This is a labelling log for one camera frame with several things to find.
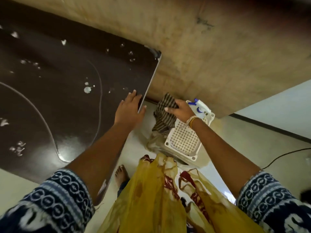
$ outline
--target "dark brown tabletop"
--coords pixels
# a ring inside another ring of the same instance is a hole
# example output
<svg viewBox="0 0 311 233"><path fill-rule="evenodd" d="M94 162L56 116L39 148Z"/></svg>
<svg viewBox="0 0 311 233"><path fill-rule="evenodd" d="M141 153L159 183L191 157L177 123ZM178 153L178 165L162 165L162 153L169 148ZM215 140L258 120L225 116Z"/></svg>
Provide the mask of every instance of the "dark brown tabletop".
<svg viewBox="0 0 311 233"><path fill-rule="evenodd" d="M146 94L161 53L9 0L0 6L0 168L40 183L113 125L128 92Z"/></svg>

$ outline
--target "black baseboard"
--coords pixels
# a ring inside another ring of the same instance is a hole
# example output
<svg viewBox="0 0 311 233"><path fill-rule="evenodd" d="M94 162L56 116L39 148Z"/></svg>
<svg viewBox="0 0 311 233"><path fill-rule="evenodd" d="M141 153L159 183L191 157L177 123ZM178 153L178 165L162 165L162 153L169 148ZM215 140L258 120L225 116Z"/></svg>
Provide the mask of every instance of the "black baseboard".
<svg viewBox="0 0 311 233"><path fill-rule="evenodd" d="M234 117L234 118L236 118L236 119L243 120L243 121L248 122L248 123L252 123L252 124L261 126L261 127L263 127L263 128L266 128L266 129L269 129L269 130L272 130L272 131L281 133L281 134L283 134L283 135L290 136L290 137L293 137L293 138L296 138L296 139L298 139L298 140L301 140L301 141L304 141L304 142L307 142L307 143L310 143L310 144L311 144L311 139L306 138L306 137L304 137L304 136L297 135L297 134L292 133L292 132L288 132L288 131L283 130L283 129L281 129L281 128L277 128L277 127L274 127L274 126L271 126L271 125L268 125L268 124L259 122L259 121L254 120L254 119L250 119L250 118L248 118L248 117L244 117L244 116L239 115L239 114L230 114L229 116Z"/></svg>

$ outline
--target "white thread bracelet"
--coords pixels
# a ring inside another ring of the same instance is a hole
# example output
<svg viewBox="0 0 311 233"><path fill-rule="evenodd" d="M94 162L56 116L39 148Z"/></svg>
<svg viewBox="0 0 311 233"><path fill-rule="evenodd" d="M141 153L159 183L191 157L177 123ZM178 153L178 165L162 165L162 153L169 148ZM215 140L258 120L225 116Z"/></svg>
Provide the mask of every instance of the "white thread bracelet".
<svg viewBox="0 0 311 233"><path fill-rule="evenodd" d="M186 125L189 126L190 121L191 121L192 119L194 119L194 118L199 118L199 117L196 116L196 115L191 116L191 117L187 120Z"/></svg>

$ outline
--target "bare foot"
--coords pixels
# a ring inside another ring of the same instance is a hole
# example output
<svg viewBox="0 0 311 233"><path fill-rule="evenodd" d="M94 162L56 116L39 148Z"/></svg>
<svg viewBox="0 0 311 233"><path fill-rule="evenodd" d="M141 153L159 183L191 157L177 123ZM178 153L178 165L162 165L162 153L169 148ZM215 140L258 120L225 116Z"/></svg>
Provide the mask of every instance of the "bare foot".
<svg viewBox="0 0 311 233"><path fill-rule="evenodd" d="M130 179L123 164L116 170L115 179L118 187L120 187L124 181Z"/></svg>

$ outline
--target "sleeve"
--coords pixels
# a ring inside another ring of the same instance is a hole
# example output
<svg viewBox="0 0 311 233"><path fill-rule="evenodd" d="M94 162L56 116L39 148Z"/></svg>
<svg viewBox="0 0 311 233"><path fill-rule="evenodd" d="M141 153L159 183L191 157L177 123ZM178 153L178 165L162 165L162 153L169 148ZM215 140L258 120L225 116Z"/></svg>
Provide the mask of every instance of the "sleeve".
<svg viewBox="0 0 311 233"><path fill-rule="evenodd" d="M60 169L0 217L0 232L84 232L94 212L83 181Z"/></svg>
<svg viewBox="0 0 311 233"><path fill-rule="evenodd" d="M236 205L265 232L311 232L311 205L297 200L267 172L246 183Z"/></svg>

